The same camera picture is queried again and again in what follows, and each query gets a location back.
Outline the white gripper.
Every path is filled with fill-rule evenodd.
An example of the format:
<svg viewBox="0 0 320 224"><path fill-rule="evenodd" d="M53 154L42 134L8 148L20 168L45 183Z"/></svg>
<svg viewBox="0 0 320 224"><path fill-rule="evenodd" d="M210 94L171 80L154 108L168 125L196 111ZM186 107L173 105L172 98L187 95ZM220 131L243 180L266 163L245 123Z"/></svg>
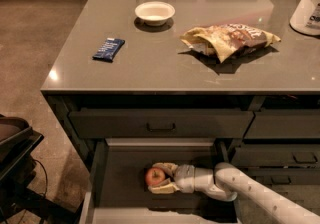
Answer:
<svg viewBox="0 0 320 224"><path fill-rule="evenodd" d="M164 171L168 176L174 177L174 182L169 178L157 185L150 185L148 190L153 194L172 194L177 191L193 193L195 191L208 193L214 188L212 169L194 167L193 165L180 165L175 163L158 162L153 167Z"/></svg>

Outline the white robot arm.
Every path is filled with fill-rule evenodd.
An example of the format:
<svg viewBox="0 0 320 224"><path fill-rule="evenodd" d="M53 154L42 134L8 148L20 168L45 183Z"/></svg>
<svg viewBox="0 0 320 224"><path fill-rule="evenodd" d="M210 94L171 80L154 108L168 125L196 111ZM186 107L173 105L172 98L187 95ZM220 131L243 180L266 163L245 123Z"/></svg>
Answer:
<svg viewBox="0 0 320 224"><path fill-rule="evenodd" d="M320 224L320 217L222 162L213 169L175 163L155 163L145 172L153 194L201 192L210 198L231 202L238 194L251 199L279 224Z"/></svg>

